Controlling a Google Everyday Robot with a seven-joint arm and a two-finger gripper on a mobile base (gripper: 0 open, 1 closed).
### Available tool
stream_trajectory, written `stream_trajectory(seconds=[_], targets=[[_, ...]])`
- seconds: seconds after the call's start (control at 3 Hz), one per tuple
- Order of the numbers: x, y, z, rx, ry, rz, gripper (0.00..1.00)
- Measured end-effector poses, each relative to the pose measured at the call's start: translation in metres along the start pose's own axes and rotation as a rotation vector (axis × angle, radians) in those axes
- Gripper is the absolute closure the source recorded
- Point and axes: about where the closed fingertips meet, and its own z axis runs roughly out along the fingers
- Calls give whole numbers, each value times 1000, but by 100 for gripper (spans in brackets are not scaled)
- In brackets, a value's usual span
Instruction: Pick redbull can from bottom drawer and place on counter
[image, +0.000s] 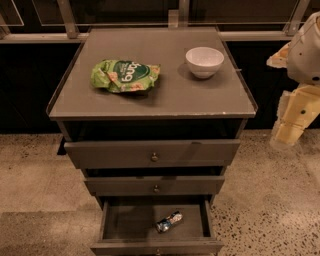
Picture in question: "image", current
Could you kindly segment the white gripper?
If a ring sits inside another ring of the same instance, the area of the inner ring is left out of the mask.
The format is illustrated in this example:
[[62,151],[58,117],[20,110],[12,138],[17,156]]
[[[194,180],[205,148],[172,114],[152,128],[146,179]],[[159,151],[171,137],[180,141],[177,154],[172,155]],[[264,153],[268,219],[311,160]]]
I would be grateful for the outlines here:
[[[266,64],[286,68],[289,43],[270,56]],[[300,84],[289,95],[289,102],[280,120],[274,123],[270,145],[277,150],[292,148],[314,119],[320,114],[320,86]]]

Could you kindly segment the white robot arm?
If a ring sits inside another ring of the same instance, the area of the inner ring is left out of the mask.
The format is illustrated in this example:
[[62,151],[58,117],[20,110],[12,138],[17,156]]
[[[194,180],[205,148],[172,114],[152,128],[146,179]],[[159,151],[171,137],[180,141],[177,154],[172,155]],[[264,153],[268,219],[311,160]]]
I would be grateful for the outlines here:
[[288,77],[299,83],[280,97],[271,137],[275,147],[293,146],[320,114],[320,12],[313,13],[266,64],[286,68]]

